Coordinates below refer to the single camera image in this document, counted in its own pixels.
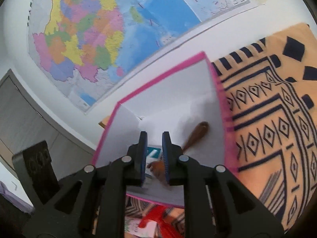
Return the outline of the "grey cabinet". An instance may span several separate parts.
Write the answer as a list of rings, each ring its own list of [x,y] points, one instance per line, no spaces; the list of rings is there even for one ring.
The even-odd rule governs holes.
[[[1,142],[16,154],[44,140],[58,179],[91,162],[93,149],[53,120],[8,70],[1,79]]]

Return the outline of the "colourful wall map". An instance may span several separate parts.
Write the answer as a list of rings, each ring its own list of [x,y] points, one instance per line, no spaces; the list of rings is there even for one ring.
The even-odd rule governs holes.
[[[183,0],[31,0],[29,55],[87,112],[136,66],[199,22]]]

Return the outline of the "pink tissue packet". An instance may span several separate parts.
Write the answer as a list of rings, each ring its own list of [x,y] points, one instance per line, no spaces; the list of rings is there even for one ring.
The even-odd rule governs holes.
[[[145,225],[140,226],[141,219],[125,217],[124,232],[125,237],[155,237],[157,223],[146,221]]]

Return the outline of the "orange patterned blanket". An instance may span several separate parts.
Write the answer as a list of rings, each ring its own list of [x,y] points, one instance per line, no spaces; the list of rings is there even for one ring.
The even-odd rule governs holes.
[[[316,37],[293,25],[210,63],[231,111],[238,170],[187,153],[179,186],[127,185],[130,156],[109,164],[97,233],[124,235],[126,196],[185,218],[185,237],[282,237],[316,189]]]

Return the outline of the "red packet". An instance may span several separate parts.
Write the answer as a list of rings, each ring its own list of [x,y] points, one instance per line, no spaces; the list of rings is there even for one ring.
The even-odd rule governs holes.
[[[166,207],[162,205],[154,206],[145,217],[143,217],[138,225],[139,228],[145,228],[148,222],[154,221],[159,227],[159,231],[163,238],[182,238],[183,236],[174,228],[173,225],[164,220],[163,214]]]

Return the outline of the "pink cardboard box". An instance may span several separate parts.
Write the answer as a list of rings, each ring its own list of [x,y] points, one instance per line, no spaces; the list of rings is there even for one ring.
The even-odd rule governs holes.
[[[162,149],[162,134],[183,146],[202,121],[208,134],[187,151],[201,165],[222,164],[236,173],[238,152],[231,111],[214,66],[205,53],[180,63],[117,102],[104,128],[93,163],[102,167],[125,156],[147,132],[148,147]]]

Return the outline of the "white teal medicine box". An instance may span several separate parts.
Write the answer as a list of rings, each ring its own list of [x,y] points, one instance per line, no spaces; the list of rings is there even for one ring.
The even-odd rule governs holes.
[[[146,177],[154,178],[164,172],[162,149],[160,147],[148,147],[146,156]]]

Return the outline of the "wooden brush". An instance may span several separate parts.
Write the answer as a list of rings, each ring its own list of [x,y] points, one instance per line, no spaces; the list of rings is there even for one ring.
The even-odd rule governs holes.
[[[200,122],[189,135],[186,143],[182,147],[182,153],[185,154],[190,148],[199,143],[209,132],[210,125],[207,121]],[[162,184],[166,185],[165,166],[163,160],[154,161],[147,165],[147,169],[156,177]]]

